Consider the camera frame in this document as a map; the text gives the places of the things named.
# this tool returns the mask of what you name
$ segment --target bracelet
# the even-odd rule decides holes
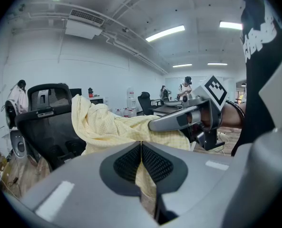
[[[226,100],[225,102],[230,104],[230,105],[232,105],[236,109],[236,111],[238,112],[238,114],[240,116],[241,123],[243,123],[243,121],[244,121],[244,112],[243,112],[243,110],[238,105],[236,105],[234,102],[231,102],[229,100]]]

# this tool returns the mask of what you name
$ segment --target white jacket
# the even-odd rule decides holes
[[[18,85],[14,86],[8,100],[11,100],[16,105],[18,114],[28,111],[28,98],[26,93]]]

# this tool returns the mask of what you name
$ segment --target computer monitor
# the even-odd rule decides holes
[[[72,94],[72,97],[78,95],[82,95],[82,89],[70,89],[70,92]]]

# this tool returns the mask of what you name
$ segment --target person wearing vr headset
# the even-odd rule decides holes
[[[185,77],[184,83],[180,84],[177,99],[182,101],[183,96],[189,94],[193,89],[191,88],[192,78],[190,76]]]
[[[241,15],[243,25],[241,42],[245,56],[248,104],[234,106],[225,104],[220,126],[242,128],[238,146],[252,143],[260,135],[271,131],[275,125],[259,95],[259,91],[272,77],[282,63],[282,17],[276,13],[268,0],[244,0],[245,9]],[[241,119],[238,108],[245,113]],[[209,125],[208,112],[202,112],[201,120]]]

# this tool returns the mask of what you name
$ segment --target white tape strip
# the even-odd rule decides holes
[[[74,183],[62,181],[42,205],[39,206],[35,213],[48,222],[53,221],[66,198],[73,190],[73,187]]]
[[[226,171],[229,168],[228,165],[220,164],[220,163],[213,162],[213,161],[207,161],[205,163],[205,165],[207,165],[209,167],[216,168],[216,169],[220,169],[220,170],[223,170],[223,171]]]

